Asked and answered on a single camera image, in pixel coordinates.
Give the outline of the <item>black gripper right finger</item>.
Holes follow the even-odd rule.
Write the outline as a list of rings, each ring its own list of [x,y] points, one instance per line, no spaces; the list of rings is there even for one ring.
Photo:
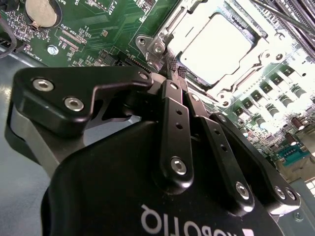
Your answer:
[[[217,172],[223,205],[236,216],[244,216],[260,202],[271,215],[288,214],[300,207],[298,194],[281,174],[220,112],[209,114],[203,102],[188,91],[186,69],[179,67],[180,85],[193,127],[206,145]]]

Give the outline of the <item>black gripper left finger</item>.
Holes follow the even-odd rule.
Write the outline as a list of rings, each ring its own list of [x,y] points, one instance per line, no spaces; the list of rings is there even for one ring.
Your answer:
[[[185,80],[175,69],[148,73],[137,66],[26,68],[13,77],[8,139],[52,176],[60,163],[83,149],[83,134],[133,116],[157,126],[154,178],[170,194],[194,179]]]

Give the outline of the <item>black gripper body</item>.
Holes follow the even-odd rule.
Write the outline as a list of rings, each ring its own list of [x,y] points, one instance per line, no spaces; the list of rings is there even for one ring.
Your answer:
[[[41,206],[45,236],[280,236],[260,202],[242,217],[225,209],[209,152],[192,141],[194,181],[179,195],[154,183],[153,122],[141,122],[67,157]]]

